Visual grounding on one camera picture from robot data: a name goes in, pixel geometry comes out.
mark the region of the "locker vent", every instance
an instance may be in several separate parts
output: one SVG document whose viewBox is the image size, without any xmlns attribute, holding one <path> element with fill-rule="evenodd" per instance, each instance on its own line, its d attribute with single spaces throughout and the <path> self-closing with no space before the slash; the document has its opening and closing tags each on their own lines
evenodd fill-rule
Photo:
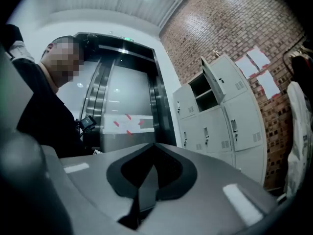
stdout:
<svg viewBox="0 0 313 235">
<path fill-rule="evenodd" d="M 260 132 L 253 134 L 253 142 L 257 142 L 260 140 L 261 140 L 261 133 Z"/>
<path fill-rule="evenodd" d="M 192 113 L 194 111 L 194 107 L 191 106 L 191 107 L 188 108 L 188 110 L 189 110 L 189 113 Z"/>
<path fill-rule="evenodd" d="M 242 81 L 239 81 L 236 85 L 237 90 L 241 90 L 244 88 L 244 84 L 242 83 Z"/>
<path fill-rule="evenodd" d="M 198 150 L 202 150 L 202 147 L 201 147 L 201 144 L 200 144 L 200 143 L 198 143 L 198 144 L 196 145 L 196 149 L 197 149 L 197 151 L 198 151 Z"/>
<path fill-rule="evenodd" d="M 229 141 L 222 141 L 222 149 L 229 148 Z"/>
</svg>

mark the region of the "gray machine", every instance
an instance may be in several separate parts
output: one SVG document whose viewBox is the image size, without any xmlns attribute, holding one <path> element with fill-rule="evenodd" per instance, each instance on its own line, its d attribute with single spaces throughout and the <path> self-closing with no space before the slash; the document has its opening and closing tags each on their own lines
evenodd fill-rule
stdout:
<svg viewBox="0 0 313 235">
<path fill-rule="evenodd" d="M 6 76 L 7 81 L 19 81 L 19 89 L 26 89 L 18 73 L 11 72 L 14 67 L 4 55 L 2 60 L 5 67 L 1 70 L 1 77 Z M 32 137 L 15 131 L 31 92 L 26 95 L 26 100 L 20 101 L 18 90 L 8 90 L 12 84 L 3 85 L 7 88 L 2 91 L 10 96 L 9 100 L 8 97 L 1 97 L 2 103 L 6 103 L 1 112 L 1 126 L 6 129 L 2 130 L 0 140 L 0 182 L 5 199 L 2 227 L 5 234 L 21 231 L 76 235 L 232 234 L 249 226 L 238 205 L 229 197 L 229 192 L 225 193 L 224 187 L 234 184 L 244 198 L 243 210 L 252 207 L 262 218 L 266 218 L 276 208 L 276 201 L 270 194 L 229 164 L 171 145 L 139 144 L 114 152 L 60 160 L 51 147 L 40 146 Z M 15 121 L 8 121 L 10 107 L 17 106 L 21 110 L 14 116 Z M 158 198 L 161 188 L 157 186 L 153 208 L 141 219 L 140 225 L 132 230 L 118 221 L 132 212 L 136 199 L 121 196 L 112 187 L 107 173 L 114 162 L 147 146 L 157 146 L 166 151 L 167 155 L 171 154 L 163 156 L 165 159 L 159 161 L 159 165 L 173 157 L 189 161 L 193 170 L 196 170 L 196 178 L 193 177 L 193 183 L 183 194 L 171 196 L 171 199 Z M 141 162 L 131 168 L 138 171 L 144 165 Z M 153 180 L 161 176 L 166 178 L 175 168 L 180 168 L 178 177 L 183 173 L 187 173 L 187 179 L 190 176 L 190 170 L 182 163 L 166 168 L 167 172 L 161 170 L 162 175 L 157 171 Z M 145 177 L 143 179 L 142 185 L 146 182 Z M 140 190 L 142 185 L 138 187 L 137 193 L 143 192 L 143 197 L 149 199 L 145 191 Z M 176 186 L 184 187 L 184 184 L 180 182 Z"/>
</svg>

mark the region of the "elevator door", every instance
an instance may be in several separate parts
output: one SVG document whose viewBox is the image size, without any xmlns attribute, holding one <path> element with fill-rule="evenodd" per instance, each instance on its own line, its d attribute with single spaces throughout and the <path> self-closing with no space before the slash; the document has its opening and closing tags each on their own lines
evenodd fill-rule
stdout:
<svg viewBox="0 0 313 235">
<path fill-rule="evenodd" d="M 155 142 L 148 75 L 113 66 L 100 127 L 102 152 Z"/>
</svg>

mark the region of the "man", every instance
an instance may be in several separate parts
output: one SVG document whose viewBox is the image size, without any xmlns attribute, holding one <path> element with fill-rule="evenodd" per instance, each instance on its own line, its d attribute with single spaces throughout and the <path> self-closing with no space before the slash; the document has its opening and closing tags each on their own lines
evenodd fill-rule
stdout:
<svg viewBox="0 0 313 235">
<path fill-rule="evenodd" d="M 37 64 L 23 50 L 23 39 L 16 26 L 6 26 L 2 43 L 34 93 L 17 129 L 30 134 L 42 145 L 52 146 L 59 158 L 90 154 L 83 147 L 73 115 L 56 95 L 61 86 L 78 75 L 84 62 L 82 43 L 72 36 L 57 38 L 47 46 Z"/>
</svg>

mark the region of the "white wall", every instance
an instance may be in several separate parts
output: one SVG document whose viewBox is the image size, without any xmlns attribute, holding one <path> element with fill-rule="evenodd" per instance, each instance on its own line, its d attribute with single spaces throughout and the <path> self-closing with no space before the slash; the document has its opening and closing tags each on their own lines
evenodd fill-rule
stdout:
<svg viewBox="0 0 313 235">
<path fill-rule="evenodd" d="M 22 15 L 23 8 L 21 6 L 19 10 L 20 11 L 17 13 Z M 83 16 L 84 13 L 80 15 L 76 12 L 77 17 L 71 17 L 70 19 L 68 18 L 69 15 L 70 11 L 58 12 L 56 21 L 53 19 L 55 18 L 54 14 L 48 15 L 41 21 L 38 20 L 37 24 L 31 28 L 24 20 L 19 21 L 18 17 L 12 17 L 10 23 L 16 24 L 18 27 L 20 27 L 26 47 L 33 55 L 36 62 L 40 60 L 45 47 L 52 40 L 63 35 L 75 35 L 77 32 L 109 34 L 109 32 L 112 31 L 113 36 L 129 37 L 139 44 L 153 48 L 156 52 L 156 57 L 160 66 L 165 90 L 170 104 L 176 142 L 178 147 L 181 147 L 179 126 L 173 102 L 173 92 L 180 87 L 180 82 L 171 60 L 158 36 L 147 34 L 125 25 L 110 23 L 110 19 L 108 19 L 108 21 L 101 22 L 85 21 Z"/>
</svg>

